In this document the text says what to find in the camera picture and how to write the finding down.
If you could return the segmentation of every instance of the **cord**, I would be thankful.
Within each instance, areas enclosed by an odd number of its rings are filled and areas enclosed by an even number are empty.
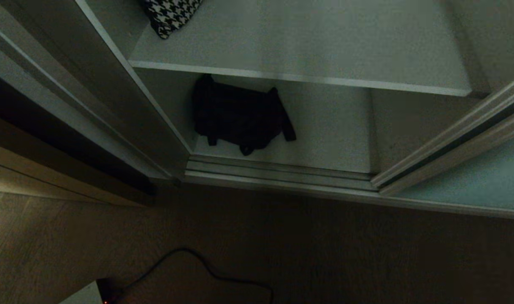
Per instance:
[[[124,293],[126,293],[128,291],[128,289],[131,289],[133,286],[135,286],[139,282],[143,281],[143,279],[145,279],[148,275],[150,275],[151,272],[153,272],[157,268],[157,266],[160,266],[160,264],[163,263],[163,261],[165,261],[168,257],[173,256],[174,254],[177,254],[179,252],[187,252],[187,253],[195,256],[201,262],[201,264],[203,264],[203,266],[208,271],[208,273],[212,277],[214,277],[214,279],[217,279],[218,281],[225,281],[225,282],[246,284],[246,285],[254,285],[254,286],[258,286],[258,287],[267,289],[270,292],[270,298],[268,301],[269,304],[272,304],[274,302],[274,289],[272,289],[272,287],[270,285],[267,285],[265,283],[256,282],[256,281],[251,281],[251,280],[236,279],[236,278],[232,278],[232,277],[222,277],[220,275],[217,275],[214,273],[214,271],[212,271],[211,265],[207,262],[206,258],[202,254],[200,254],[196,250],[192,250],[191,248],[181,247],[181,248],[176,248],[174,250],[171,250],[171,251],[167,252],[166,254],[164,254],[164,256],[162,256],[151,268],[149,268],[149,270],[147,272],[143,273],[143,275],[141,275],[141,277],[139,277],[135,281],[129,283],[124,288],[120,289],[118,296],[112,301],[112,303],[113,304],[116,303],[116,301],[118,301],[120,296],[122,296]]]

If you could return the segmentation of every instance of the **wardrobe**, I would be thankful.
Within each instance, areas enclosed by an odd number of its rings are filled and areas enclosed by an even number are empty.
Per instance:
[[[153,137],[149,146],[161,148],[147,157],[179,181],[392,202],[514,137],[514,0],[204,0],[168,40],[136,0],[63,2],[80,13],[70,29],[54,25],[64,20],[60,3],[42,15],[24,0],[0,0],[24,27],[24,16],[34,20],[28,28],[42,33],[32,35],[62,65],[78,66],[85,86],[109,72],[129,79],[173,135]],[[92,27],[111,58],[87,51],[91,33],[79,27]],[[205,73],[278,88],[297,140],[278,136],[250,156],[225,141],[209,146],[191,108]],[[112,101],[111,112],[126,104]]]

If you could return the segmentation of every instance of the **houndstooth pillow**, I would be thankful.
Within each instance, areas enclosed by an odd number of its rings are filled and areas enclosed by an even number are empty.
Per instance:
[[[183,27],[203,0],[141,0],[151,27],[162,39]]]

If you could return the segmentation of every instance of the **wooden panel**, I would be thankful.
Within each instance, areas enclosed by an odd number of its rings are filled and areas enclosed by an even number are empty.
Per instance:
[[[76,161],[1,119],[0,165],[112,204],[137,206],[136,202],[153,201],[153,197]]]
[[[107,202],[69,191],[2,166],[0,166],[0,192],[107,204]]]

